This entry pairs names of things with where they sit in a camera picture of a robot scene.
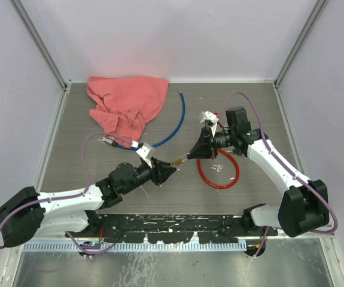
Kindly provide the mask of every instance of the white cable tray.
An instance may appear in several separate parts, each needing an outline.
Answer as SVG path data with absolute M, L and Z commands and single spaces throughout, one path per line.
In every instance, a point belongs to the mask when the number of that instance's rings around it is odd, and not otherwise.
M 110 246 L 104 243 L 101 249 Z M 32 240 L 24 245 L 23 252 L 78 252 L 79 249 L 71 241 L 64 240 Z M 188 243 L 164 244 L 156 243 L 117 243 L 109 252 L 199 252 L 199 251 L 246 251 L 246 241 L 238 243 L 207 243 L 200 244 L 192 240 Z

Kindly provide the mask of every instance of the blue cable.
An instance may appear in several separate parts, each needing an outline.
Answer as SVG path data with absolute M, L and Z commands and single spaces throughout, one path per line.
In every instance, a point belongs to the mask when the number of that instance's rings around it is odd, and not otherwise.
M 182 103 L 182 114 L 181 114 L 181 119 L 176 127 L 176 129 L 166 138 L 164 138 L 162 141 L 155 143 L 153 145 L 153 147 L 157 148 L 159 145 L 165 144 L 169 139 L 171 139 L 179 130 L 179 128 L 182 125 L 182 122 L 184 121 L 185 118 L 185 99 L 184 99 L 184 95 L 182 94 L 182 92 L 180 90 L 178 90 L 179 96 L 181 97 L 181 103 Z M 117 147 L 119 148 L 123 148 L 123 149 L 129 149 L 131 151 L 136 151 L 138 148 L 127 148 L 126 146 L 122 146 L 122 145 L 117 145 Z

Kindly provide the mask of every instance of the cable connector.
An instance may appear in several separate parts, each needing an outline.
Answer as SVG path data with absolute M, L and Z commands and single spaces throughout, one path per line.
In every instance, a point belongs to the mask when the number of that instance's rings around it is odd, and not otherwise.
M 104 136 L 101 139 L 98 139 L 98 141 L 105 143 L 105 144 L 108 144 L 108 145 L 111 145 L 111 146 L 117 146 L 118 145 L 118 143 L 115 142 L 114 140 L 106 138 Z
M 270 146 L 270 151 L 268 152 L 269 154 L 276 154 L 276 149 L 274 146 Z

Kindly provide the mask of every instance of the white wall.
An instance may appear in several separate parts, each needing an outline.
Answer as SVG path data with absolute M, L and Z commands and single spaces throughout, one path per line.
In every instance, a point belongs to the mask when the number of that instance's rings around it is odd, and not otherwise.
M 64 77 L 274 80 L 315 0 L 22 0 Z
M 281 89 L 305 166 L 328 185 L 344 257 L 344 1 L 329 1 Z
M 0 0 L 0 205 L 34 184 L 60 95 L 10 2 Z

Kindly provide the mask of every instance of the white plastic clip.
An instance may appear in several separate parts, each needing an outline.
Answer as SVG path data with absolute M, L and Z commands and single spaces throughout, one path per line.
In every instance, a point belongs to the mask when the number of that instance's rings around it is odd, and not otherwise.
M 156 149 L 148 144 L 145 143 L 140 147 L 136 153 L 148 164 L 148 166 L 152 169 L 152 161 L 150 160 L 152 158 L 152 154 L 156 151 Z
M 295 170 L 294 171 L 294 176 L 293 176 L 293 180 L 297 180 L 297 178 L 299 178 L 299 174 L 300 174 L 300 172 L 298 171 L 298 170 Z
M 272 154 L 272 152 L 274 152 L 274 153 L 275 153 L 275 147 L 274 147 L 274 146 L 271 146 L 271 147 L 270 147 L 269 154 Z
M 204 124 L 205 126 L 209 127 L 212 135 L 215 135 L 215 131 L 217 129 L 217 122 L 218 118 L 212 112 L 201 112 L 199 116 L 200 124 Z

